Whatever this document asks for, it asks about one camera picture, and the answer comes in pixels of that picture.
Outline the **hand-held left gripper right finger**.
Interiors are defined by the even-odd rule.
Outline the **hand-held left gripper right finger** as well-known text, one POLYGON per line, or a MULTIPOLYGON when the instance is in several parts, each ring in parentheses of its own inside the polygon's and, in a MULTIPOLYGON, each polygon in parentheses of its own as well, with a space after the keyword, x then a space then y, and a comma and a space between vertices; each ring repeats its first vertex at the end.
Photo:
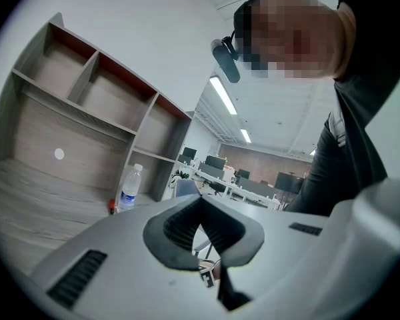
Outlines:
POLYGON ((227 269, 234 290, 250 299, 264 295, 282 281, 318 239, 290 226, 299 223, 322 229, 327 222, 324 216, 276 211, 212 195, 201 198, 223 204, 258 222, 264 230, 264 243, 254 258, 244 266, 227 269))

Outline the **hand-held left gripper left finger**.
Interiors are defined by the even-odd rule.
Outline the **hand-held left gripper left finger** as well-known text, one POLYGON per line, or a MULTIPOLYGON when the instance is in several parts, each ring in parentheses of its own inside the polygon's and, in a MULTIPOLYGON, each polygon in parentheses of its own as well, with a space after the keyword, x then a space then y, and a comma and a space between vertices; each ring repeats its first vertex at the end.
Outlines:
POLYGON ((162 265, 143 241, 147 221, 186 197, 103 218, 49 254, 31 274, 48 291, 89 250, 105 254, 72 310, 88 319, 225 319, 227 310, 194 271, 162 265))

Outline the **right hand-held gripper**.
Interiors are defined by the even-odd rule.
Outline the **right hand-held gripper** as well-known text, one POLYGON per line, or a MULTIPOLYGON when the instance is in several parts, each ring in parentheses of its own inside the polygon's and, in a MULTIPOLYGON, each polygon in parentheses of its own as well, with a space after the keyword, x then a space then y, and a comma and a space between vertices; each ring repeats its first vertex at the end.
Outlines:
POLYGON ((212 267, 202 267, 200 270, 200 276, 206 288, 214 288, 216 285, 214 268, 212 267))

